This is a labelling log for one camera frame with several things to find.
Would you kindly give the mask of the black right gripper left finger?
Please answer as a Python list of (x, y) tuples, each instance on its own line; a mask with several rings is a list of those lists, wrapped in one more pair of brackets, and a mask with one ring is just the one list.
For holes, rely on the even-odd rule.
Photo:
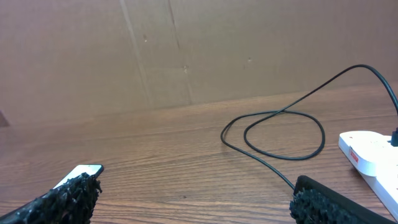
[(89, 224), (101, 192), (100, 181), (83, 173), (3, 215), (1, 224)]

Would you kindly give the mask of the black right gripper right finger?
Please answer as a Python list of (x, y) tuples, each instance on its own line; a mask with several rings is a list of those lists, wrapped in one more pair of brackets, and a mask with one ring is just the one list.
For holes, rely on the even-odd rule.
[(297, 224), (395, 224), (306, 175), (297, 179), (289, 210)]

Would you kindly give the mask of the blue Galaxy smartphone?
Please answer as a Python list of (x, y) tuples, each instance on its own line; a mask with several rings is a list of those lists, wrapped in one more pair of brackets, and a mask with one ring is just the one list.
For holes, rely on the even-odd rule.
[(69, 179), (73, 179), (75, 177), (80, 176), (81, 174), (88, 174), (98, 177), (102, 171), (104, 171), (104, 167), (101, 164), (85, 164), (85, 165), (77, 165), (72, 171), (70, 171), (53, 189), (60, 187), (61, 185), (68, 182)]

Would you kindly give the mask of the white power strip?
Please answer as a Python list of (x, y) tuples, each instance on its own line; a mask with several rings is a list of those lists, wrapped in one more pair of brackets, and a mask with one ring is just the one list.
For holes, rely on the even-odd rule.
[(338, 146), (397, 219), (397, 147), (391, 142), (373, 131), (348, 131), (339, 135)]

